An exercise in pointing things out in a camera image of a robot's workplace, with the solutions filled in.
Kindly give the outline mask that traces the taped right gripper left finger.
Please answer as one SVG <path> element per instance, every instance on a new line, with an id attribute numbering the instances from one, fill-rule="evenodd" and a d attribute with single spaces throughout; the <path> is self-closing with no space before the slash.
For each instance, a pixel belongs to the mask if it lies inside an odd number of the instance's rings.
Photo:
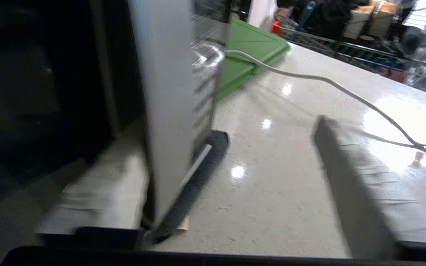
<path id="1" fill-rule="evenodd" d="M 142 137 L 118 138 L 41 222 L 39 234 L 73 234 L 81 227 L 137 229 L 149 172 Z"/>

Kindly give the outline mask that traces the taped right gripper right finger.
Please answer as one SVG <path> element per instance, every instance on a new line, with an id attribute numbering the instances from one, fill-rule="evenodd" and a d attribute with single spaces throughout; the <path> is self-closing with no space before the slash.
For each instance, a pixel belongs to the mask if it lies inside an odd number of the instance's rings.
<path id="1" fill-rule="evenodd" d="M 319 116 L 313 135 L 354 259 L 426 259 L 426 205 L 357 133 Z"/>

